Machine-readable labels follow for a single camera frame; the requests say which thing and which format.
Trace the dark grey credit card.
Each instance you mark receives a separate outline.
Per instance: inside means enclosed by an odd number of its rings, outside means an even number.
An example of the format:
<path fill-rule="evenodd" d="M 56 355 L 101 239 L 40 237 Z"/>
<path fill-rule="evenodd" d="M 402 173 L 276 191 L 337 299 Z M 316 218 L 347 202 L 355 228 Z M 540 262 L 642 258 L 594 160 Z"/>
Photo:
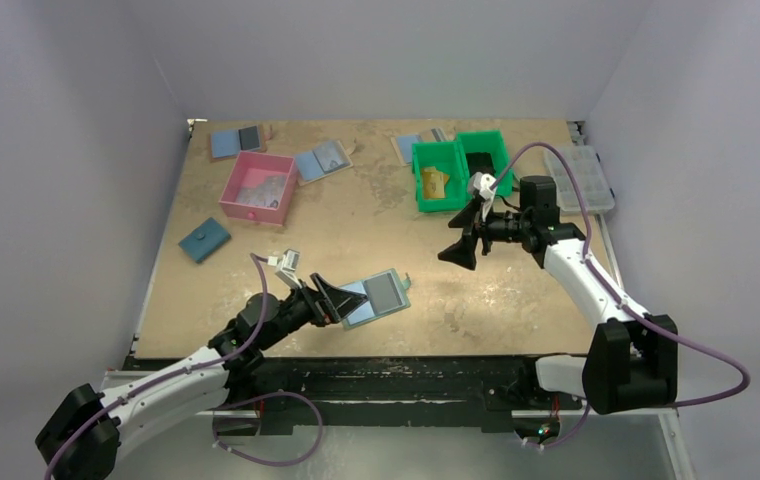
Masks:
<path fill-rule="evenodd" d="M 392 272 L 384 272 L 364 280 L 363 287 L 375 315 L 390 313 L 404 305 Z"/>

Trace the green card holder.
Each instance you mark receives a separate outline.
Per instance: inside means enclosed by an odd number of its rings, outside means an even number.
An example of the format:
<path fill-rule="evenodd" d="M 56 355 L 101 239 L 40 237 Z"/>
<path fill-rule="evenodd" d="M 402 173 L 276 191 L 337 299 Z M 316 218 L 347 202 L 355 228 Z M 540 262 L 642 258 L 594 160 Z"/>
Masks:
<path fill-rule="evenodd" d="M 350 313 L 343 321 L 345 330 L 355 329 L 380 318 L 405 310 L 411 306 L 408 290 L 412 284 L 408 274 L 403 277 L 395 269 L 383 272 L 342 285 L 341 288 L 350 293 L 359 293 L 367 297 L 367 301 Z"/>

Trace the orange and white credit card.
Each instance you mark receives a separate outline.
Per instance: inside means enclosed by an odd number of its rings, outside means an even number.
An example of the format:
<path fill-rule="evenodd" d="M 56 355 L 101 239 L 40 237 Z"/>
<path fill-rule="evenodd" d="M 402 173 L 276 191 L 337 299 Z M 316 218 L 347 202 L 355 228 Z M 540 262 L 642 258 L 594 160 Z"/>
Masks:
<path fill-rule="evenodd" d="M 445 199 L 449 175 L 434 166 L 422 168 L 420 173 L 423 197 L 429 200 Z"/>

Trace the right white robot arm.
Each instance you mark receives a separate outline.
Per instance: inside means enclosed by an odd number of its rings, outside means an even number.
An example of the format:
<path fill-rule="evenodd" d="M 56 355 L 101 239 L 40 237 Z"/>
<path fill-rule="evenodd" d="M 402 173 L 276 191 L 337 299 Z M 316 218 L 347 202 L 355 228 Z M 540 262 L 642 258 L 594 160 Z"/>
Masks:
<path fill-rule="evenodd" d="M 476 256 L 488 255 L 493 243 L 517 243 L 557 280 L 594 329 L 584 355 L 526 361 L 517 381 L 520 399 L 540 407 L 556 393 L 568 394 L 586 400 L 599 414 L 672 403 L 678 380 L 674 321 L 649 314 L 613 285 L 583 232 L 561 221 L 550 177 L 522 178 L 519 210 L 503 213 L 493 209 L 494 181 L 483 173 L 471 178 L 471 199 L 448 224 L 460 229 L 460 239 L 441 251 L 439 260 L 473 270 Z"/>

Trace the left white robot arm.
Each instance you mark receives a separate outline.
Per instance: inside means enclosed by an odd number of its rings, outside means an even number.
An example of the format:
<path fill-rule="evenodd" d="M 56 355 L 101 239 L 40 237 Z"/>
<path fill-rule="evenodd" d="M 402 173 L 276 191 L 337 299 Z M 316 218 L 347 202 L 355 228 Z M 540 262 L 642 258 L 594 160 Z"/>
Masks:
<path fill-rule="evenodd" d="M 205 346 L 153 374 L 103 391 L 89 384 L 69 391 L 35 439 L 45 478 L 105 479 L 124 456 L 185 418 L 248 405 L 265 350 L 307 324 L 338 324 L 368 300 L 318 274 L 310 279 L 283 300 L 253 295 Z"/>

